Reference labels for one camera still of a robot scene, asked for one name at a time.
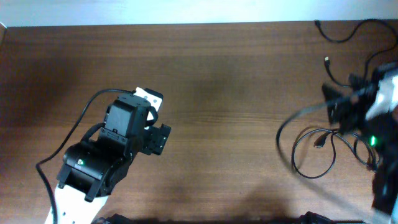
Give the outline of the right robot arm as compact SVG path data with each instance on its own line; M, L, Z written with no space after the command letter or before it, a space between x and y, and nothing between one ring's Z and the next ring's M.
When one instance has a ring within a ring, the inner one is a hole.
M341 134L360 131L359 139L378 154L381 163L371 163L376 171L372 208L388 215L390 223L397 223L397 61L375 68L370 80L351 75L349 82L353 91L363 94L356 102L328 106L329 122L338 123Z

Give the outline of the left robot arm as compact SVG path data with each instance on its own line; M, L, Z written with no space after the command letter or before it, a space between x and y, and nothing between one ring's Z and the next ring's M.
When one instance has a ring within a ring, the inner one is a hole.
M104 120L66 150L46 223L91 223L137 153L161 155L171 132L155 127L163 95L148 88L118 92Z

